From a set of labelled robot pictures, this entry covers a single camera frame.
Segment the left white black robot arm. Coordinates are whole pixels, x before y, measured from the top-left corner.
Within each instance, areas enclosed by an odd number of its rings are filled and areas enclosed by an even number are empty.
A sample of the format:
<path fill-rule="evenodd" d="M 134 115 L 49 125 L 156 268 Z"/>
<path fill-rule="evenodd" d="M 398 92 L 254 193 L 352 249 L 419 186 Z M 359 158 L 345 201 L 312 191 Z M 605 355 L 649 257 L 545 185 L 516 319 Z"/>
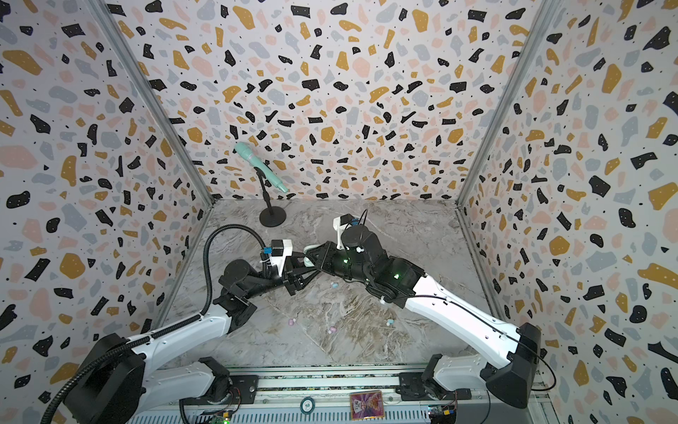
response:
<path fill-rule="evenodd" d="M 137 413 L 180 399 L 219 402 L 231 393 L 232 382 L 230 371 L 217 360 L 202 358 L 175 369 L 165 364 L 242 327 L 256 310 L 253 297 L 278 288 L 295 294 L 318 273 L 297 257 L 263 270 L 245 260 L 232 261 L 219 278 L 221 295 L 205 314 L 137 337 L 101 338 L 63 387 L 60 402 L 79 423 L 126 423 Z"/>

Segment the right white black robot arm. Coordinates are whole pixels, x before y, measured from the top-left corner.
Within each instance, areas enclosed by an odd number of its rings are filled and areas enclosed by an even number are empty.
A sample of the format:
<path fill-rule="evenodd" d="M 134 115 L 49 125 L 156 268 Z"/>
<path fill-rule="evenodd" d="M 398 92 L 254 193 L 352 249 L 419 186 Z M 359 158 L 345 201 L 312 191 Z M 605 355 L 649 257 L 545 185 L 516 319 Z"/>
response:
<path fill-rule="evenodd" d="M 537 327 L 505 323 L 458 298 L 418 265 L 389 255 L 363 224 L 343 230 L 340 239 L 306 247 L 305 261 L 363 284 L 380 302 L 429 319 L 475 351 L 466 357 L 433 355 L 419 384 L 427 397 L 448 400 L 456 390 L 486 390 L 508 406 L 528 406 L 540 361 Z"/>

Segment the black microphone stand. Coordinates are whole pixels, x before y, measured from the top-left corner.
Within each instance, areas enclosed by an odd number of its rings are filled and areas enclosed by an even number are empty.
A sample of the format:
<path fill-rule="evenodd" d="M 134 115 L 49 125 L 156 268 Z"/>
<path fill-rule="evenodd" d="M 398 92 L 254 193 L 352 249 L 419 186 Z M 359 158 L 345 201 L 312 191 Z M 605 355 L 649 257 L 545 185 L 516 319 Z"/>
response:
<path fill-rule="evenodd" d="M 264 172 L 256 168 L 256 174 L 259 178 L 261 184 L 262 198 L 266 203 L 266 208 L 260 213 L 260 223 L 268 228 L 274 228 L 280 226 L 286 220 L 285 210 L 281 207 L 273 206 L 271 203 L 270 195 L 267 190 L 265 183 L 265 174 Z"/>

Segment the round black white button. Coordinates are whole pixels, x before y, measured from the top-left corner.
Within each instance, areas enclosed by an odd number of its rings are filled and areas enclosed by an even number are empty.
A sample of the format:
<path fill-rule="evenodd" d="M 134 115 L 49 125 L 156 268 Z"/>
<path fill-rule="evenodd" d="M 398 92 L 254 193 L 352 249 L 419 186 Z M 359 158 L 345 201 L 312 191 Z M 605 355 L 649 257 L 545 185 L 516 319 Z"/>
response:
<path fill-rule="evenodd" d="M 304 397 L 299 405 L 300 412 L 310 415 L 315 409 L 315 401 L 312 397 Z"/>

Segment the mint green microphone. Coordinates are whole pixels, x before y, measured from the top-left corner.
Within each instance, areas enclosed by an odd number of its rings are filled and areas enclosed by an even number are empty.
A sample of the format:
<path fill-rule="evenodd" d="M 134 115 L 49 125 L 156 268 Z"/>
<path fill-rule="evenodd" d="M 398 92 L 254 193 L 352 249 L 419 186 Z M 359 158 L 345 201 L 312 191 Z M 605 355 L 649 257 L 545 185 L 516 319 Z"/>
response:
<path fill-rule="evenodd" d="M 289 192 L 288 187 L 284 184 L 284 182 L 277 177 L 277 175 L 263 162 L 259 157 L 256 157 L 254 155 L 254 152 L 250 149 L 250 147 L 243 143 L 243 142 L 237 142 L 235 145 L 235 151 L 238 153 L 238 155 L 247 161 L 252 167 L 255 169 L 258 169 L 263 172 L 265 178 L 270 182 L 270 184 L 277 188 L 279 191 L 281 191 L 284 194 L 287 194 Z"/>

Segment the colourful square card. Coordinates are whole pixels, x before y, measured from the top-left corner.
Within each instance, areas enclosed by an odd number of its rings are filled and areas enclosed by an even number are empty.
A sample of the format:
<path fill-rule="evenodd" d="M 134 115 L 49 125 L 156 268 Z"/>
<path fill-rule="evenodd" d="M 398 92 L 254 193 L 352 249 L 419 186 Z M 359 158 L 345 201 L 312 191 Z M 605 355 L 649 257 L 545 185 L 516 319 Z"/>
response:
<path fill-rule="evenodd" d="M 362 391 L 350 395 L 351 420 L 374 420 L 385 417 L 383 394 L 380 390 Z"/>

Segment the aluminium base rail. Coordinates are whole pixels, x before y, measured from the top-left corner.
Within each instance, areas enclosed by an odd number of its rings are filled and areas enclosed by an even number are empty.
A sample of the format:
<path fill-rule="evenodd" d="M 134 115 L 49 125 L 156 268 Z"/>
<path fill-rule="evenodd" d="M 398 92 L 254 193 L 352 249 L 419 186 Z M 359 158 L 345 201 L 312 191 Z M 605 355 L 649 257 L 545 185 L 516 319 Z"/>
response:
<path fill-rule="evenodd" d="M 508 406 L 486 390 L 456 390 L 450 399 L 427 397 L 419 386 L 424 366 L 242 367 L 231 372 L 231 393 L 222 401 L 190 399 L 155 406 L 135 423 L 556 423 L 544 393 L 524 409 Z M 350 395 L 380 390 L 385 417 L 351 420 Z M 300 412 L 303 398 L 315 409 Z"/>

